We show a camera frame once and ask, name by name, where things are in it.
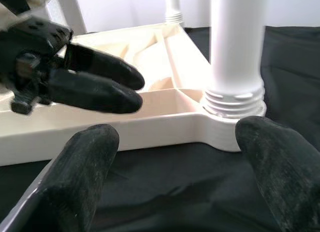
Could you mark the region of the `white plastic table leg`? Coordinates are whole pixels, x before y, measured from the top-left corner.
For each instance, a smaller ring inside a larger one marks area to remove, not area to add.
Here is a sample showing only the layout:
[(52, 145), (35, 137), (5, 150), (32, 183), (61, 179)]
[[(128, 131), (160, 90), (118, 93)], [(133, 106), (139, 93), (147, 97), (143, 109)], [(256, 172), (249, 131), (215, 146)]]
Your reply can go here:
[(203, 105), (228, 119), (263, 116), (260, 73), (267, 0), (211, 0), (211, 75)]
[(86, 34), (86, 26), (82, 17), (78, 0), (59, 0), (65, 20), (75, 35)]
[(168, 24), (184, 26), (180, 0), (165, 0), (165, 21)]

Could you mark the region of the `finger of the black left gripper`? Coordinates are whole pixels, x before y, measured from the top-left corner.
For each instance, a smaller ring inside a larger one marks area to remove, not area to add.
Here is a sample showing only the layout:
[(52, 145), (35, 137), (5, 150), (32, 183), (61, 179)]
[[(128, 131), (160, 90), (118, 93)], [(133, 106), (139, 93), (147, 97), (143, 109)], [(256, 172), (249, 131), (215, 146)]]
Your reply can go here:
[(68, 44), (64, 55), (66, 68), (109, 78), (133, 90), (145, 85), (138, 70), (123, 59), (79, 44)]
[(65, 69), (51, 70), (47, 91), (55, 103), (102, 113), (135, 113), (143, 104), (139, 94), (111, 79)]

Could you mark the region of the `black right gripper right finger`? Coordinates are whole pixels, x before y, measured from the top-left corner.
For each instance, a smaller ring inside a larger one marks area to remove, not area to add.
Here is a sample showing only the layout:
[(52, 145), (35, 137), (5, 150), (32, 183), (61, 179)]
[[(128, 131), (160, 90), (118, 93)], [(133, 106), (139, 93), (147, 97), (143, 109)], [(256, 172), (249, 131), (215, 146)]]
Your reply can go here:
[(320, 232), (320, 152), (266, 117), (236, 123), (236, 141), (282, 232)]

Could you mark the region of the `white plastic table top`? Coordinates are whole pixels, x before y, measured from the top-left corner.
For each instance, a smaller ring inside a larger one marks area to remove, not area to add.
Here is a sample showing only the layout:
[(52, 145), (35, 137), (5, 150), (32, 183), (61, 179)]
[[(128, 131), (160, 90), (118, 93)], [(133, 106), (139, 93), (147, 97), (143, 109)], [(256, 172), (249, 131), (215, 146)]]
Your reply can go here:
[(119, 56), (142, 73), (143, 105), (133, 114), (104, 114), (61, 104), (38, 105), (29, 116), (10, 111), (12, 95), (0, 95), (0, 166), (50, 160), (76, 132), (107, 123), (119, 133), (119, 150), (201, 142), (239, 151), (235, 124), (264, 116), (264, 84), (259, 74), (241, 76), (236, 86), (208, 89), (210, 65), (179, 25), (153, 24), (78, 35), (79, 43)]

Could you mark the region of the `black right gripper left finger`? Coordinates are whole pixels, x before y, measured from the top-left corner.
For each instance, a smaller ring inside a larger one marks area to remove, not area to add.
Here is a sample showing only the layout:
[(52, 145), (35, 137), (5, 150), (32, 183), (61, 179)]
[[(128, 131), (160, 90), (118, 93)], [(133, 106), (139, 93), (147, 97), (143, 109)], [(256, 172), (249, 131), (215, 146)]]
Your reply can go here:
[(120, 136), (108, 124), (75, 133), (4, 219), (4, 232), (88, 232)]

